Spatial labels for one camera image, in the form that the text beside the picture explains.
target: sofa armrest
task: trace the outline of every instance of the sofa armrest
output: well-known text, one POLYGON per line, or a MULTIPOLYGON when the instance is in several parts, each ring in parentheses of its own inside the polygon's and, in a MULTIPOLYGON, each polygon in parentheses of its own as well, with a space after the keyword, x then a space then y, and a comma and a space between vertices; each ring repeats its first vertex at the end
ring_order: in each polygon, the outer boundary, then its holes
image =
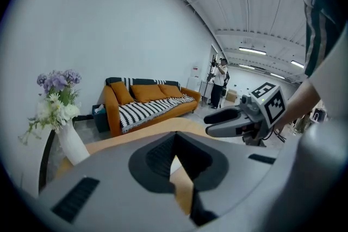
POLYGON ((104 97, 111 135, 119 136, 122 134, 119 103, 113 89, 108 85, 104 87, 104 97))
POLYGON ((201 94, 199 92, 187 89, 185 87, 181 87, 181 93, 182 94, 186 94, 187 96, 190 96, 190 97, 194 98, 197 101, 197 106, 198 106, 198 103, 200 103, 201 94))

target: gray floor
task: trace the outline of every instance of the gray floor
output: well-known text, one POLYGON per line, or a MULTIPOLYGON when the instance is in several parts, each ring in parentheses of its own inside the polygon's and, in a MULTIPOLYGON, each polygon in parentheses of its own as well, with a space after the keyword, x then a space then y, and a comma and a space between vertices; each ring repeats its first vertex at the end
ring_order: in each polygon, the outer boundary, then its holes
MULTIPOLYGON (((233 105, 233 103, 226 101, 225 99, 221 101, 222 108, 226 106, 230 106, 230 105, 233 105)), ((204 117, 214 112, 216 112, 216 110, 213 109, 212 107, 208 105, 202 106, 201 104, 199 104, 198 108, 195 110, 194 113, 188 113, 181 117, 190 119, 206 127, 208 126, 208 124, 204 123, 203 121, 204 117)), ((94 124, 94 120, 76 122, 74 124, 74 127, 78 135, 81 137, 84 144, 111 138, 111 134, 109 131, 105 133, 98 132, 94 124)), ((287 140, 294 136, 293 130, 289 126, 285 126, 281 134, 282 136, 287 138, 287 140)), ((231 142, 231 143, 244 144, 241 137, 224 137, 224 138, 220 138, 220 140, 231 142)), ((284 144, 282 141, 280 141, 280 139, 275 134, 272 134, 268 140, 263 142, 266 145, 266 147, 274 148, 274 149, 281 149, 284 144)), ((63 158, 64 158, 64 153, 63 153, 63 150, 61 149, 58 137, 56 135, 53 139, 51 151, 48 157, 47 179, 46 179, 47 183, 49 183, 50 181, 54 179, 57 169, 63 158)))

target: vase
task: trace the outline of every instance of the vase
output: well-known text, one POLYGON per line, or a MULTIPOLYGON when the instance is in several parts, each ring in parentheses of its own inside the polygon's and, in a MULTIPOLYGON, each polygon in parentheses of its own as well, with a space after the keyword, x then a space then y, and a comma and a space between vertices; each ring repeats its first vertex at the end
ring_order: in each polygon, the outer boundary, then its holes
POLYGON ((72 120, 67 121, 57 134, 64 154, 72 165, 76 165, 89 157, 85 145, 72 125, 72 120))

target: black pants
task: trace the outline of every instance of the black pants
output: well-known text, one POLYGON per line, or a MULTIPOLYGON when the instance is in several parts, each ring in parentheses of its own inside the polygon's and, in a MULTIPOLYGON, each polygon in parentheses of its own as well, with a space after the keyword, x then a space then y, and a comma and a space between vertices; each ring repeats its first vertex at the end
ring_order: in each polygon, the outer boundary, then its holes
POLYGON ((212 94, 210 96, 210 101, 213 104, 213 106, 217 107, 219 105, 222 88, 223 86, 214 84, 212 94))

